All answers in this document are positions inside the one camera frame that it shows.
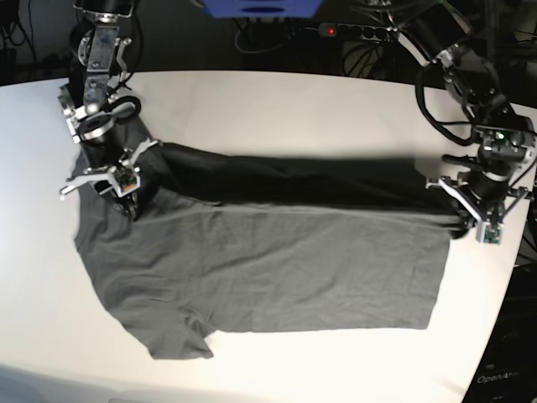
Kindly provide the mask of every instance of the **cable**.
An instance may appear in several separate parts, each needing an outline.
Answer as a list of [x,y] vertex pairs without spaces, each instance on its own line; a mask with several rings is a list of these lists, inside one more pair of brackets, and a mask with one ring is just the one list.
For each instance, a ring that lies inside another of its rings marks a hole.
[[528,244],[530,248],[534,250],[534,252],[537,253],[537,248],[531,243],[531,241],[529,241],[528,237],[526,237],[525,235],[522,235],[522,239]]
[[237,48],[237,50],[241,53],[244,53],[245,55],[261,55],[263,53],[268,53],[268,52],[272,52],[273,50],[277,50],[279,48],[282,48],[284,47],[284,45],[288,44],[289,43],[289,39],[286,39],[285,41],[283,42],[280,42],[279,44],[276,44],[274,46],[271,46],[270,48],[267,48],[267,49],[261,49],[261,50],[245,50],[243,48],[241,48],[241,46],[238,44],[238,38],[240,35],[243,36],[243,38],[248,41],[248,37],[243,33],[244,32],[244,29],[246,28],[246,24],[244,24],[238,31],[237,31],[237,34],[235,35],[235,48]]
[[385,6],[370,6],[367,4],[364,4],[362,2],[356,1],[357,5],[355,5],[353,8],[356,10],[362,10],[362,11],[374,11],[376,13],[386,13],[386,12],[393,12],[393,11],[403,11],[407,8],[417,7],[421,6],[425,3],[433,3],[431,0],[414,0],[413,2],[407,2],[405,4],[390,4]]
[[369,57],[369,59],[371,59],[371,54],[375,51],[374,48],[371,48],[369,50],[366,50],[365,52],[362,53],[362,55],[360,55],[360,57],[358,58],[358,60],[356,61],[356,63],[354,63],[354,65],[351,67],[351,69],[349,70],[348,74],[347,74],[347,77],[350,77],[352,72],[354,71],[354,69],[356,69],[360,63],[362,62],[362,60],[364,60],[365,57]]
[[13,34],[15,32],[15,28],[17,28],[16,23],[13,23],[13,26],[12,26],[12,28],[10,30],[6,29],[5,27],[2,27],[2,32],[3,32],[2,37],[5,38],[12,46],[15,46],[15,47],[22,46],[24,44],[24,37],[20,41],[20,43],[15,43],[13,41]]
[[534,162],[531,163],[531,165],[511,184],[509,185],[509,189],[516,186],[517,183],[519,183],[527,174],[531,171],[531,169],[537,164],[537,157],[535,157]]
[[345,69],[345,64],[347,63],[347,59],[355,52],[358,52],[361,49],[368,48],[370,46],[373,46],[372,44],[358,44],[351,49],[349,49],[346,54],[343,55],[343,58],[341,59],[341,73],[345,77],[349,77],[347,70]]
[[125,117],[123,118],[116,118],[117,124],[126,124],[132,121],[134,118],[137,118],[140,112],[142,111],[142,103],[140,100],[136,97],[127,95],[125,97],[119,98],[117,101],[109,104],[107,107],[104,108],[106,112],[113,112],[114,109],[129,103],[133,106],[133,110]]
[[[379,54],[378,49],[382,49],[381,55]],[[371,69],[369,69],[368,76],[366,77],[368,79],[374,79],[377,73],[382,72],[385,69],[385,61],[389,59],[388,52],[386,51],[386,46],[384,44],[381,44],[381,46],[375,51],[377,53],[377,59],[371,66]]]
[[527,264],[520,264],[518,266],[514,266],[517,270],[528,270],[530,272],[531,270],[535,269],[535,265],[533,263],[527,263]]
[[373,53],[375,53],[376,48],[372,48],[368,50],[368,57],[363,62],[362,68],[358,71],[358,74],[356,74],[356,77],[363,78],[363,74],[365,73],[365,69],[368,67],[368,63],[371,60],[371,56],[373,56]]
[[531,234],[531,238],[533,240],[537,239],[537,220],[535,218],[534,209],[535,209],[535,202],[533,202],[529,206],[528,216],[527,216],[527,221],[526,221],[526,228],[529,230],[529,233]]
[[421,113],[423,114],[425,119],[427,119],[427,121],[436,130],[438,130],[446,139],[462,147],[467,147],[468,145],[474,144],[477,138],[477,133],[475,133],[474,131],[471,131],[469,138],[461,139],[460,137],[453,134],[450,130],[445,128],[444,125],[441,122],[437,121],[427,110],[427,106],[425,105],[425,87],[423,84],[423,78],[424,78],[425,72],[429,69],[429,67],[430,65],[422,67],[420,71],[418,72],[418,76],[416,77],[415,95],[416,95],[416,101],[418,102],[418,107],[420,108]]
[[235,25],[237,26],[237,29],[238,29],[239,31],[242,32],[241,24],[237,21],[237,19],[236,19],[236,18],[232,18],[232,21],[233,21],[233,22],[235,23]]
[[356,6],[351,7],[351,11],[363,14],[366,17],[369,17],[370,19],[372,19],[373,21],[376,21],[376,22],[378,22],[378,23],[380,23],[382,25],[385,25],[385,22],[380,17],[377,17],[376,15],[373,15],[373,14],[369,13],[368,11],[363,10],[363,9],[361,9],[359,7],[356,7]]
[[517,32],[519,34],[526,34],[526,35],[532,36],[534,38],[537,38],[537,33],[532,33],[532,32],[528,32],[528,31],[519,31],[517,29],[511,29],[511,31]]
[[455,122],[438,122],[439,124],[441,124],[442,126],[466,126],[468,124],[472,124],[472,122],[467,122],[465,120],[461,120],[461,121],[455,121]]
[[537,259],[532,259],[529,256],[526,256],[525,254],[521,254],[521,253],[519,253],[518,256],[520,258],[522,258],[522,259],[528,260],[531,263],[536,263],[537,264]]
[[34,23],[32,22],[32,0],[28,0],[28,21],[29,21],[29,24],[30,24],[30,38],[32,40],[32,46],[35,49]]
[[37,63],[37,56],[35,55],[35,48],[34,45],[30,42],[30,39],[28,37],[28,34],[26,33],[26,29],[24,29],[23,25],[20,23],[20,21],[17,21],[16,23],[18,25],[18,28],[21,30],[21,32],[24,35],[24,40],[28,44],[28,47],[30,48],[30,52],[32,52],[32,59],[34,60],[34,63]]

